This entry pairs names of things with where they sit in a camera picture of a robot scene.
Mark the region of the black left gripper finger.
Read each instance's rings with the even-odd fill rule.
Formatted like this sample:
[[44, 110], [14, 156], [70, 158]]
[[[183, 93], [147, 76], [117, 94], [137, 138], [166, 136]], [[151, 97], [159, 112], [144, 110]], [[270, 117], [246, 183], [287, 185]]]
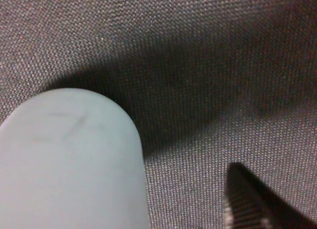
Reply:
[[276, 195], [239, 162], [228, 165], [224, 188], [226, 229], [310, 229], [312, 221]]

